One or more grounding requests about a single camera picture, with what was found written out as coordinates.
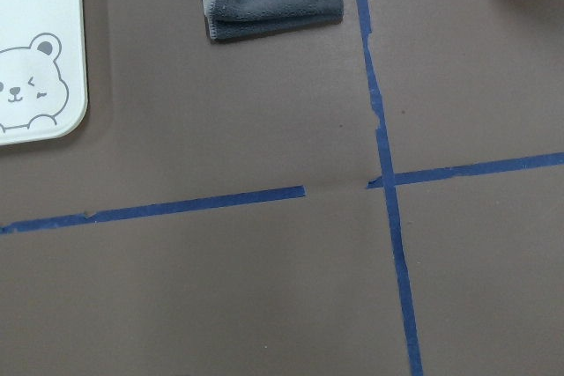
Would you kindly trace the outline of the cream bear tray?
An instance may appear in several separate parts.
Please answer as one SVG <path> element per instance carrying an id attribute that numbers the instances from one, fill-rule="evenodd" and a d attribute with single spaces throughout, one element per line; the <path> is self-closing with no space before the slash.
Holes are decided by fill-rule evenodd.
<path id="1" fill-rule="evenodd" d="M 1 143 L 66 136 L 87 107 L 83 0 L 1 0 Z"/>

